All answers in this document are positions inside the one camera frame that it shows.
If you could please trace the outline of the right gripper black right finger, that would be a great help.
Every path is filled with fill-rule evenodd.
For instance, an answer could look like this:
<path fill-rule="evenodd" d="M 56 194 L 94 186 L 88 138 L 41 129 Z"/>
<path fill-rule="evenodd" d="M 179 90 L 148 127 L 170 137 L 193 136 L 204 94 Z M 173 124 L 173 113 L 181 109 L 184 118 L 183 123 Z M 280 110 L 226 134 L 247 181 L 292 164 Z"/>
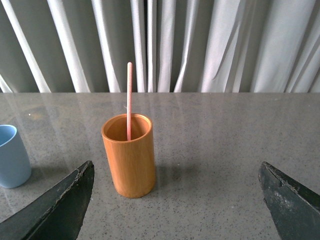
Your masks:
<path fill-rule="evenodd" d="M 270 163 L 262 162 L 258 180 L 263 200 L 282 240 L 320 238 L 320 196 Z"/>

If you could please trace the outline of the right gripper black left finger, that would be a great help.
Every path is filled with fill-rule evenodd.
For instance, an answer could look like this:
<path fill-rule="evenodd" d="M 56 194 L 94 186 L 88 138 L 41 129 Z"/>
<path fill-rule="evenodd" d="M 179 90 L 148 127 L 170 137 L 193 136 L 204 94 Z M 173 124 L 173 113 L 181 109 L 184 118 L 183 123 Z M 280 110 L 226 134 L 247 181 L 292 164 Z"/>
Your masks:
<path fill-rule="evenodd" d="M 95 169 L 86 161 L 0 224 L 2 240 L 75 240 L 92 196 Z"/>

